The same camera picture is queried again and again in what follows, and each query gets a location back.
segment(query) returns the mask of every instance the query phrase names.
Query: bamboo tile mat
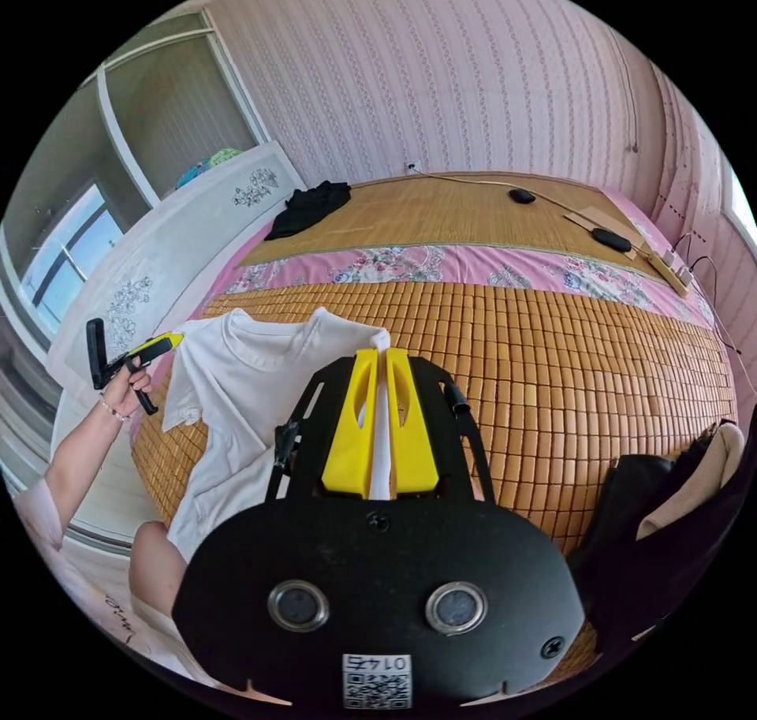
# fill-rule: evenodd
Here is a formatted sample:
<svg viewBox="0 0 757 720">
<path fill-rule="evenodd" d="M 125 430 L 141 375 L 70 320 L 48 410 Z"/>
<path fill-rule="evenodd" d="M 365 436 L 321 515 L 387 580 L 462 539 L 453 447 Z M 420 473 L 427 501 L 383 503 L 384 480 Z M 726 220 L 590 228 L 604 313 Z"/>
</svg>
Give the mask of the bamboo tile mat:
<svg viewBox="0 0 757 720">
<path fill-rule="evenodd" d="M 596 207 L 633 229 L 631 222 L 596 189 L 529 176 L 488 173 L 464 178 L 532 187 L 575 210 Z M 639 270 L 660 279 L 645 260 L 631 260 L 594 241 L 588 231 L 562 217 L 564 208 L 537 198 L 518 205 L 508 187 L 464 184 L 421 176 L 358 186 L 352 199 L 320 223 L 286 239 L 255 246 L 240 265 L 256 265 L 309 252 L 335 252 L 405 244 L 488 244 L 566 252 Z"/>
<path fill-rule="evenodd" d="M 676 453 L 736 412 L 713 332 L 578 295 L 438 283 L 296 286 L 219 297 L 205 316 L 239 307 L 258 320 L 301 323 L 320 306 L 384 326 L 395 346 L 455 376 L 479 423 L 499 504 L 564 554 L 585 532 L 621 454 Z M 167 375 L 155 392 L 158 406 L 169 383 Z M 169 523 L 207 429 L 161 429 L 161 412 L 143 419 L 133 456 Z M 589 668 L 595 645 L 587 621 L 542 685 Z"/>
</svg>

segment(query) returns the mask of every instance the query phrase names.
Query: person's arm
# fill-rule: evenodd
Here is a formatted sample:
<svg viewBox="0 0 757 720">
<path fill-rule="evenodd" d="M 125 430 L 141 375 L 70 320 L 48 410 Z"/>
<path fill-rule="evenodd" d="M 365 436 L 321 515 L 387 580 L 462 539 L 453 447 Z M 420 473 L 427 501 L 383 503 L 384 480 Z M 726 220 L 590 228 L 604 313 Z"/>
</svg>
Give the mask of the person's arm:
<svg viewBox="0 0 757 720">
<path fill-rule="evenodd" d="M 123 425 L 110 410 L 123 417 L 131 415 L 140 407 L 135 392 L 148 393 L 151 388 L 147 371 L 131 375 L 124 366 L 103 392 L 108 407 L 99 401 L 55 451 L 44 479 L 64 530 L 87 495 Z"/>
</svg>

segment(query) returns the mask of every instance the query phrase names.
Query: pink wall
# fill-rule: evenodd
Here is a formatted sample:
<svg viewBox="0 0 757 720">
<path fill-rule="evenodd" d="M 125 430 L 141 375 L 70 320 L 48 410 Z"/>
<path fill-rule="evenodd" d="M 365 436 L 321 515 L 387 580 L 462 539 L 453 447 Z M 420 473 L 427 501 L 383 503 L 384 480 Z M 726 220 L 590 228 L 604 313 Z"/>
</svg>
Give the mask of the pink wall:
<svg viewBox="0 0 757 720">
<path fill-rule="evenodd" d="M 757 261 L 754 252 L 723 215 L 724 181 L 730 166 L 711 131 L 691 103 L 656 66 L 666 119 L 666 145 L 660 189 L 651 217 L 671 243 L 692 231 L 688 263 L 712 258 L 717 271 L 702 260 L 695 268 L 702 290 L 715 306 L 749 378 L 757 382 Z M 687 255 L 689 237 L 678 249 Z M 731 352 L 739 421 L 748 424 L 757 397 Z"/>
<path fill-rule="evenodd" d="M 309 185 L 420 160 L 655 204 L 665 122 L 651 65 L 566 0 L 210 0 L 210 11 Z"/>
</svg>

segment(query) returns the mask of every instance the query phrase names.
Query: white t-shirt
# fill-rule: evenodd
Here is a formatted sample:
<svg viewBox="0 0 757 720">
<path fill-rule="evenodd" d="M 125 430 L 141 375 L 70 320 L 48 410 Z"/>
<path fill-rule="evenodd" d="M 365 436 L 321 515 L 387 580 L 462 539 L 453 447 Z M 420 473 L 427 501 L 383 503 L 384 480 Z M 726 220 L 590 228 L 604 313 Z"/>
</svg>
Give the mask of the white t-shirt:
<svg viewBox="0 0 757 720">
<path fill-rule="evenodd" d="M 62 552 L 63 530 L 45 479 L 15 497 L 13 504 L 37 551 L 63 590 L 102 630 L 153 662 L 214 688 L 220 684 L 200 668 L 171 620 L 148 623 L 126 602 L 117 602 L 95 586 Z M 143 606 L 150 617 L 160 613 Z"/>
<path fill-rule="evenodd" d="M 306 323 L 261 323 L 240 309 L 192 320 L 173 360 L 163 430 L 208 427 L 207 448 L 192 470 L 168 538 L 189 561 L 224 520 L 265 499 L 274 431 L 291 416 L 311 377 L 359 349 L 384 351 L 388 331 L 319 308 Z M 386 386 L 378 386 L 371 498 L 390 498 Z"/>
</svg>

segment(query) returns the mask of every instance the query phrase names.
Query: pink bedsheet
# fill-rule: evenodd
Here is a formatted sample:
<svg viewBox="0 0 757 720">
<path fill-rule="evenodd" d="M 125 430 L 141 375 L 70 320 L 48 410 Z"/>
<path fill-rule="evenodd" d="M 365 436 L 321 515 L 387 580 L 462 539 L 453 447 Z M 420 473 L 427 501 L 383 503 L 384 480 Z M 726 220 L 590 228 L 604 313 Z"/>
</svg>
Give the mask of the pink bedsheet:
<svg viewBox="0 0 757 720">
<path fill-rule="evenodd" d="M 636 205 L 617 192 L 608 190 L 603 193 L 625 213 L 656 252 L 670 249 L 665 237 Z M 297 285 L 417 281 L 583 294 L 632 305 L 698 326 L 714 327 L 709 305 L 695 290 L 683 299 L 661 278 L 651 278 L 637 270 L 561 252 L 469 244 L 426 244 L 317 252 L 239 267 L 239 262 L 263 240 L 270 228 L 269 224 L 261 229 L 229 261 L 192 318 L 200 317 L 208 303 L 223 294 Z M 168 369 L 171 357 L 163 357 L 153 370 L 156 383 Z M 132 437 L 137 429 L 138 422 L 135 422 Z"/>
</svg>

